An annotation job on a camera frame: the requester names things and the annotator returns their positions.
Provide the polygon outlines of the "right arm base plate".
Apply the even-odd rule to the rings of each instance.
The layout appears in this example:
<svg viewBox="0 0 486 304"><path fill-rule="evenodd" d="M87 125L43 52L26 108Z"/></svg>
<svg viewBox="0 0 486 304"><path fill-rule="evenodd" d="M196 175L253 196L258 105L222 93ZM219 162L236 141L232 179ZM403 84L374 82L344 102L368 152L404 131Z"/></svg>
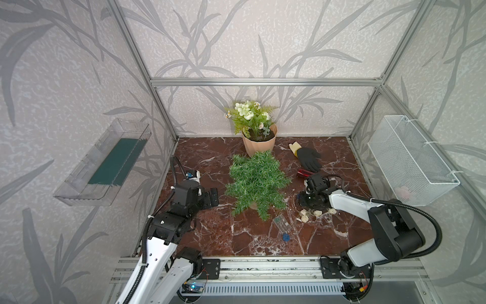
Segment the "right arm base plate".
<svg viewBox="0 0 486 304"><path fill-rule="evenodd" d="M324 279L352 279L353 276L345 276L340 268L339 257L321 256L319 258L321 275Z"/></svg>

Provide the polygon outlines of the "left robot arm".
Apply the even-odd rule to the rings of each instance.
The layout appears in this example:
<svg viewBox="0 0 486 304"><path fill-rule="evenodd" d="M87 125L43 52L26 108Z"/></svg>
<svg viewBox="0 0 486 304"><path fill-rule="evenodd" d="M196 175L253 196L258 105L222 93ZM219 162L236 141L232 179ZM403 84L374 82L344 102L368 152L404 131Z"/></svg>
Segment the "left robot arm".
<svg viewBox="0 0 486 304"><path fill-rule="evenodd" d="M141 257L117 303L170 303L174 296L195 303L208 281L218 277L218 260L206 263L194 248L178 249L182 238L196 229L198 212L219 204L215 188L201 186L198 170L182 169L184 179L175 180L166 211L157 209L148 216L141 238Z"/></svg>

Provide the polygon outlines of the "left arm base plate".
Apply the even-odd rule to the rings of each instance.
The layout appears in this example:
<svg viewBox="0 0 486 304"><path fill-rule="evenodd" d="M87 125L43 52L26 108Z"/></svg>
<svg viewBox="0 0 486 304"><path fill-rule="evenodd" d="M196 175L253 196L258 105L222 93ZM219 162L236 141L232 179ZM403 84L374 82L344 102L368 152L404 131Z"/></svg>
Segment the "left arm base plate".
<svg viewBox="0 0 486 304"><path fill-rule="evenodd" d="M201 273L197 277L203 280L218 280L220 277L221 260L219 258L202 259Z"/></svg>

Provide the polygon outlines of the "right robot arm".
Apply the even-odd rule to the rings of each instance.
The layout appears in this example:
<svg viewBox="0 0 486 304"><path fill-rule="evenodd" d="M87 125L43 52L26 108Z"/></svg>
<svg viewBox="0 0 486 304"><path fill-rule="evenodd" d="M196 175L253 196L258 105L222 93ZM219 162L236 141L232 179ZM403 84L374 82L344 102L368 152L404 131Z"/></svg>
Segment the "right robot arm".
<svg viewBox="0 0 486 304"><path fill-rule="evenodd" d="M341 253L339 259L324 258L321 266L337 271L345 278L354 278L374 265L397 262L404 258L418 258L433 253L442 243L440 224L430 214L399 200L365 198L345 191L319 173L302 174L305 190L297 196L303 208L322 211L343 211L369 223L373 238ZM428 220L435 229L435 239L426 246L426 239L411 214Z"/></svg>

